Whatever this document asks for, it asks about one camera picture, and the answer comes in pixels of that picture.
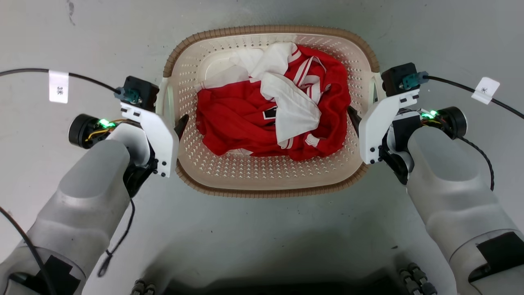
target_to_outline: concrete floor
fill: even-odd
[[[419,70],[472,87],[490,76],[502,83],[496,97],[524,110],[523,9],[519,0],[4,0],[0,70],[44,67],[113,86],[121,86],[128,75],[159,82],[171,50],[200,31],[256,24],[334,26],[368,41],[382,70],[412,61]],[[79,113],[119,118],[119,106],[105,89],[75,79],[68,104],[50,103],[47,76],[39,73],[0,78],[0,93],[0,205],[27,230],[61,177],[85,152],[67,142],[72,119]],[[524,228],[524,160],[515,148],[524,138],[524,122],[437,83],[424,86],[419,105],[455,105],[466,113],[467,138],[491,158],[495,193]],[[487,181],[482,157],[466,145],[464,149]],[[145,273],[195,288],[229,279],[357,281],[408,261],[423,268],[439,294],[456,293],[445,259],[405,189],[383,164],[373,166],[353,187],[329,195],[212,197],[176,177],[152,177],[135,202],[136,219],[128,238],[107,275],[91,278],[84,294],[126,294]],[[124,230],[128,213],[114,240]],[[20,237],[7,222],[0,222],[0,233],[1,261]]]

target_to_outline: white label tag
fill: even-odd
[[[49,101],[67,103],[69,73],[49,70]]]
[[[477,88],[475,88],[475,92],[471,97],[488,104],[493,99],[493,95],[499,86],[499,82],[493,80],[492,78],[484,77],[477,85]]]
[[[484,77],[481,82],[477,85],[477,90],[480,93],[483,93],[489,97],[493,97],[495,91],[497,91],[500,83],[493,80],[492,78]]]

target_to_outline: white stripe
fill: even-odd
[[[318,62],[322,66],[322,68],[324,68],[324,72],[327,71],[326,67],[320,62],[318,57],[313,56],[312,59],[314,59],[314,61]]]
[[[287,149],[289,145],[289,139],[280,142],[278,145],[280,145],[280,148],[283,150]]]
[[[315,75],[307,75],[304,79],[304,84],[316,84],[320,82],[320,77]]]
[[[316,148],[319,145],[319,138],[316,138],[313,136],[313,134],[309,133],[308,136],[305,138],[306,144]]]
[[[299,57],[302,56],[302,52],[300,50],[298,50],[298,47],[297,45],[293,44],[293,46],[291,47],[291,56],[288,57],[288,63],[291,63],[291,62],[294,62],[295,60],[297,60]]]
[[[300,67],[298,68],[297,73],[295,74],[295,78],[293,79],[293,84],[298,85],[298,79],[302,77],[302,73],[304,72],[304,69],[306,65],[308,64],[309,59],[305,60]]]
[[[288,150],[293,147],[293,138],[288,139]]]
[[[313,84],[311,86],[311,100],[318,105],[321,96],[322,92],[320,91],[320,83]]]
[[[304,84],[304,79],[305,79],[305,77],[307,76],[307,74],[309,72],[309,68],[311,67],[311,62],[313,62],[313,58],[308,59],[308,64],[305,66],[305,69],[304,69],[304,76],[302,76],[302,79],[300,79],[300,81],[298,82],[298,84],[297,84],[298,87],[300,87],[300,86],[302,86],[302,84]]]

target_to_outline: laundry basket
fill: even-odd
[[[349,73],[351,106],[362,115],[373,103],[375,81],[379,81],[377,58],[365,41],[348,31],[310,26],[246,26],[194,34],[169,56],[156,110],[173,122],[189,114],[176,171],[193,189],[229,197],[307,196],[347,188],[366,173],[349,119],[342,149],[328,157],[302,162],[288,156],[217,156],[202,143],[203,136],[195,126],[197,93],[193,86],[231,66],[229,57],[235,49],[264,48],[277,42],[294,42],[332,55]]]

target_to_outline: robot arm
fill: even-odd
[[[474,161],[453,141],[467,131],[463,113],[451,107],[427,120],[422,115],[429,114],[405,109],[416,103],[420,86],[404,88],[404,78],[416,73],[407,64],[382,74],[388,97],[373,105],[357,127],[361,157],[367,164],[385,161],[406,185],[428,234],[450,264],[460,294],[520,293],[524,235]]]
[[[89,150],[63,177],[27,232],[57,294],[82,293],[131,198],[151,174],[169,177],[176,165],[187,116],[173,129],[152,112],[151,97],[158,91],[148,82],[129,77],[120,90],[127,119],[113,123],[82,114],[71,124],[69,141]],[[26,244],[20,243],[0,264],[0,292],[48,294]]]
[[[485,184],[473,160],[444,132],[417,129],[407,192],[464,295],[524,290],[524,235]]]

